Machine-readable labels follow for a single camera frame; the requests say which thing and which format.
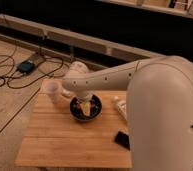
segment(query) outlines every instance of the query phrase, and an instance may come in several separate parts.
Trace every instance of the black object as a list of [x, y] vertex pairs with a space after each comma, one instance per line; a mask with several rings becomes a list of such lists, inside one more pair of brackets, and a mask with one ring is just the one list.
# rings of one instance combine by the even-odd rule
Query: black object
[[114, 141], [130, 150], [129, 136], [127, 134], [119, 131]]
[[44, 56], [39, 55], [38, 53], [34, 53], [26, 61], [20, 63], [17, 66], [17, 71], [24, 74], [30, 74], [35, 68], [37, 68], [43, 62], [45, 62]]
[[74, 116], [75, 119], [79, 121], [90, 121], [101, 112], [102, 109], [101, 101], [95, 95], [92, 96], [92, 99], [90, 101], [91, 103], [90, 116], [84, 115], [80, 107], [80, 103], [81, 102], [75, 97], [73, 98], [70, 104], [71, 114]]
[[17, 71], [23, 74], [30, 74], [35, 69], [35, 64], [29, 61], [24, 61], [17, 66]]

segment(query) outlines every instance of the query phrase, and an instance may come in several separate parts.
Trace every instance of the phone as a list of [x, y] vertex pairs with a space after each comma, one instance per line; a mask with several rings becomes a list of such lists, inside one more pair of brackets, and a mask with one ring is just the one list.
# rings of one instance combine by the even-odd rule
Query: phone
[[117, 144], [130, 150], [129, 136], [121, 131], [119, 131], [114, 140]]

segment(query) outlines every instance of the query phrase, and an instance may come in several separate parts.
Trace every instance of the floor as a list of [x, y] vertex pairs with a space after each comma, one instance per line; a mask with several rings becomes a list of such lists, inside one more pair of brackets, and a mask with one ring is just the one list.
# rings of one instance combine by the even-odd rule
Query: floor
[[[11, 54], [14, 50], [14, 45], [0, 41], [0, 54]], [[21, 47], [17, 48], [14, 55], [16, 63], [23, 61], [28, 58], [33, 52], [23, 49]], [[41, 69], [45, 72], [53, 70], [54, 64], [42, 65]], [[57, 75], [62, 75], [67, 70], [64, 67]], [[17, 80], [14, 82], [15, 85], [25, 85], [30, 80], [38, 78], [42, 74], [39, 71], [35, 71], [28, 78], [23, 78], [22, 80]], [[20, 110], [23, 105], [29, 100], [29, 98], [37, 91], [42, 80], [39, 80], [34, 85], [30, 87], [12, 90], [7, 86], [0, 88], [0, 171], [39, 171], [38, 168], [26, 168], [26, 167], [16, 167], [14, 161], [18, 153], [18, 149], [23, 138], [23, 134], [26, 130], [26, 126], [29, 122], [29, 118], [32, 112], [32, 106], [35, 102], [35, 97], [26, 105], [25, 108]], [[99, 169], [60, 169], [60, 168], [48, 168], [49, 171], [92, 171]], [[118, 170], [121, 169], [100, 169], [100, 170]]]

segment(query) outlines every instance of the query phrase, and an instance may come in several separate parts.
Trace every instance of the table leg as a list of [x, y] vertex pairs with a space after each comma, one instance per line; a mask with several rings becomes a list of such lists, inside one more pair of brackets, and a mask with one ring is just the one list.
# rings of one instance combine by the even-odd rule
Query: table leg
[[40, 171], [48, 171], [46, 167], [37, 167]]

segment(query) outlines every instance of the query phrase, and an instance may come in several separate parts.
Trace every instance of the white object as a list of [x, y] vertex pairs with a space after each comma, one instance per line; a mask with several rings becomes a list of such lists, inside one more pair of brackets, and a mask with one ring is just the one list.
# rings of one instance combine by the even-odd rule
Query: white object
[[68, 90], [66, 90], [64, 88], [62, 88], [62, 92], [61, 93], [66, 98], [71, 98], [73, 96], [73, 93], [71, 91], [68, 91]]
[[58, 103], [61, 100], [58, 82], [53, 80], [45, 82], [44, 91], [49, 96], [52, 103]]
[[63, 86], [86, 96], [90, 90], [127, 90], [134, 171], [193, 171], [193, 65], [186, 59], [140, 60], [94, 73], [70, 71]]
[[115, 96], [113, 99], [115, 106], [119, 113], [124, 117], [124, 119], [127, 121], [127, 113], [126, 113], [126, 101], [119, 99], [118, 96]]

